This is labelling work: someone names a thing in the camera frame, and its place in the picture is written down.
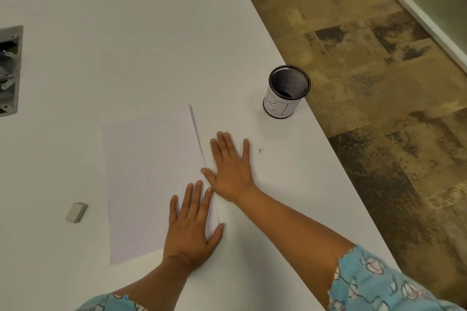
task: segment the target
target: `hand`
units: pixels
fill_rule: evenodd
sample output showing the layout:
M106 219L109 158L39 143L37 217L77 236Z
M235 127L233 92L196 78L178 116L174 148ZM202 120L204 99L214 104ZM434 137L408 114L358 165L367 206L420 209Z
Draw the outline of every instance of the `hand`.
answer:
M211 150L217 166L217 176L209 169L201 172L213 190L224 199L235 204L248 189L256 188L250 166L250 143L243 139L243 155L239 157L229 133L217 133L211 139Z
M206 190L203 202L201 188L203 183L196 182L193 197L193 184L186 187L180 214L177 216L177 196L171 199L169 230L164 244L163 260L177 257L189 268L190 272L201 267L214 252L222 239L224 224L220 224L209 241L206 240L205 228L209 204L213 196L212 189Z

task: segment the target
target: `blue floral shirt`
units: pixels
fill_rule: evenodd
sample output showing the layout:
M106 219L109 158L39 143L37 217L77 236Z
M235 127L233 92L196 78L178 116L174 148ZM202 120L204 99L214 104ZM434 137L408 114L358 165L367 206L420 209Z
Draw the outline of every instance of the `blue floral shirt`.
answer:
M461 311L356 246L339 260L329 291L329 311ZM77 311L147 311L127 296L104 294Z

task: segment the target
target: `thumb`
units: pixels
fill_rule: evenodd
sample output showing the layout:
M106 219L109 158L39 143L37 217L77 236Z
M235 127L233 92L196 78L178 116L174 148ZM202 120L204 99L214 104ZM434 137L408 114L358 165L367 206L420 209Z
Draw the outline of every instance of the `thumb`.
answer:
M214 250L216 249L217 245L219 244L220 240L222 239L222 236L224 234L224 227L225 224L219 224L219 226L214 230L213 236L207 241L207 249L209 252L209 255L212 255Z
M213 171L204 167L201 169L201 172L206 177L211 187L214 188L214 185L216 184L216 175L213 173Z

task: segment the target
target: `person's left hand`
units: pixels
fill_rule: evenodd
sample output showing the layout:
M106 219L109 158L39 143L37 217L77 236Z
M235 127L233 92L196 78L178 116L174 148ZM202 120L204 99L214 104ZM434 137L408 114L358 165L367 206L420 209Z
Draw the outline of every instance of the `person's left hand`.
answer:
M190 272L201 267L213 254L214 249L222 239L224 224L220 224L213 236L206 240L205 228L209 204L213 196L211 188L206 190L203 202L201 188L203 183L197 181L193 196L193 184L186 187L185 197L177 216L177 196L171 199L169 230L164 244L163 258L177 257L186 263Z

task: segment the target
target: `table power outlet box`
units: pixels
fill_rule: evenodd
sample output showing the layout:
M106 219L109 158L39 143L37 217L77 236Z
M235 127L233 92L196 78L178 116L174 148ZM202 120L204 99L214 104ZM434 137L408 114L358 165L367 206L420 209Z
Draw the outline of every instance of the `table power outlet box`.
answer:
M0 117L18 111L23 26L0 29Z

